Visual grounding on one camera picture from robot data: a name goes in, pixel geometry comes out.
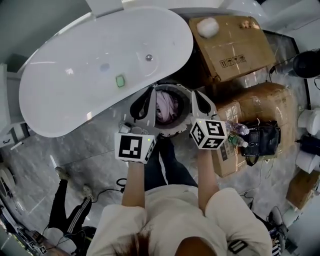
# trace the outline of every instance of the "plastic bottle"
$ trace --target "plastic bottle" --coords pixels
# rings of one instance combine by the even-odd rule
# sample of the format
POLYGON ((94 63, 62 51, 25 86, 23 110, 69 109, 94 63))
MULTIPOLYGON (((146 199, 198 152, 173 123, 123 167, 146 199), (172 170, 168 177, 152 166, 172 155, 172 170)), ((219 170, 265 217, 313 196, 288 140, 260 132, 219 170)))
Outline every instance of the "plastic bottle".
POLYGON ((248 147, 248 142, 246 142, 243 138, 236 134, 230 134, 228 137, 228 141, 237 147, 248 147))
POLYGON ((244 124, 229 121, 229 120, 225 122, 225 127, 227 130, 235 132, 236 134, 240 134, 240 135, 247 135, 250 132, 248 127, 246 127, 244 124))

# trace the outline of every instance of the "person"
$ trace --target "person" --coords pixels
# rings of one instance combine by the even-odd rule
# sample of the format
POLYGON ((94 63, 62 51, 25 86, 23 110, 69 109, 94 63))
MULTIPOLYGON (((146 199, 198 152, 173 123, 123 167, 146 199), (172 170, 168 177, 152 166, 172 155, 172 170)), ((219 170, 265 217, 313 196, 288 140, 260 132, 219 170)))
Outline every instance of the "person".
MULTIPOLYGON (((87 236, 92 233, 92 229, 96 231, 93 227, 82 227, 94 200, 92 189, 88 185, 83 186, 83 202, 75 207, 67 218, 65 200, 70 175, 61 167, 56 167, 55 171, 60 178, 60 183, 54 196, 49 223, 43 232, 43 237, 46 238, 46 249, 56 251, 56 254, 58 251, 60 254, 61 251, 65 251, 72 255, 86 255, 93 235, 87 236)), ((36 237, 38 240, 43 238, 39 234, 36 237)))
POLYGON ((87 256, 270 256, 264 224, 233 188, 219 189, 210 150, 198 151, 197 168, 198 184, 158 139, 145 166, 129 163, 122 203, 103 209, 87 256))

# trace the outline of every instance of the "gray tile floor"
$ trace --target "gray tile floor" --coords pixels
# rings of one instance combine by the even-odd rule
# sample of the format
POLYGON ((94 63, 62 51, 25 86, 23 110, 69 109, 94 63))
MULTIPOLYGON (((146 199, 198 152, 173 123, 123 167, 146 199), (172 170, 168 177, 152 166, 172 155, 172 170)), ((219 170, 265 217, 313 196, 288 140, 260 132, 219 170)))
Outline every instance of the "gray tile floor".
MULTIPOLYGON (((278 35, 267 35, 278 62, 295 55, 291 40, 278 35)), ((265 82, 268 70, 263 68, 237 79, 242 87, 265 82)), ((298 104, 307 104, 303 79, 273 74, 271 79, 291 88, 298 104)), ((124 101, 106 109, 92 120, 73 132, 58 138, 42 137, 34 134, 24 144, 10 151, 2 149, 6 165, 14 174, 16 189, 14 200, 5 200, 16 218, 30 230, 42 232, 49 221, 52 202, 59 186, 52 159, 56 165, 66 168, 72 177, 67 190, 65 209, 67 215, 82 201, 83 184, 89 184, 95 193, 105 188, 117 188, 116 180, 125 178, 127 166, 114 158, 114 132, 118 130, 121 108, 124 101)), ((297 138, 302 131, 297 131, 297 138)), ((177 159, 198 180, 194 142, 187 132, 172 139, 177 159)), ((289 182, 296 172, 295 158, 298 146, 279 155, 278 158, 258 162, 254 167, 234 173, 226 178, 218 178, 221 188, 233 187, 239 193, 248 191, 254 197, 253 210, 263 218, 277 205, 282 212, 288 208, 286 193, 289 182)), ((85 225, 98 225, 103 207, 117 204, 122 194, 108 191, 102 194, 85 220, 85 225)))

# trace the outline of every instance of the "person's leg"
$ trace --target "person's leg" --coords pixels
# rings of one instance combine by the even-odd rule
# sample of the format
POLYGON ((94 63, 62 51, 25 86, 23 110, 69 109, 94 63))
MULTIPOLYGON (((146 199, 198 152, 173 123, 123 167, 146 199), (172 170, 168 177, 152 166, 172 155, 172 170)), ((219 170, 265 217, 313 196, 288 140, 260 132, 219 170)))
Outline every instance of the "person's leg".
POLYGON ((56 167, 55 171, 59 175, 59 188, 55 193, 48 228, 57 228, 62 232, 66 231, 66 210, 65 200, 68 186, 69 175, 62 168, 56 167))
POLYGON ((85 198, 83 199, 82 204, 74 208, 69 218, 67 219, 67 233, 79 233, 82 230, 82 224, 84 223, 85 218, 90 212, 92 201, 94 198, 91 188, 87 185, 84 185, 83 194, 85 198))
POLYGON ((187 168, 176 159, 175 148, 169 138, 158 140, 158 146, 168 184, 182 184, 198 187, 187 168))
POLYGON ((144 191, 167 185, 159 162, 159 146, 156 144, 148 163, 144 166, 144 191))

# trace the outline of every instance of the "black bag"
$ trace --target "black bag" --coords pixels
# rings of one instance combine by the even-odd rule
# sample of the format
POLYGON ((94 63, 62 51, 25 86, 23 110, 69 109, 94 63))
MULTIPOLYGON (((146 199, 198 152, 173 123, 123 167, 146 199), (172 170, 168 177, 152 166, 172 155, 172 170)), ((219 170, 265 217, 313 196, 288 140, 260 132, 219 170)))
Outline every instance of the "black bag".
POLYGON ((241 147, 241 155, 246 157, 246 163, 253 166, 257 163, 260 156, 275 155, 278 145, 281 142, 281 132, 277 121, 243 123, 250 132, 241 137, 248 142, 248 147, 241 147))

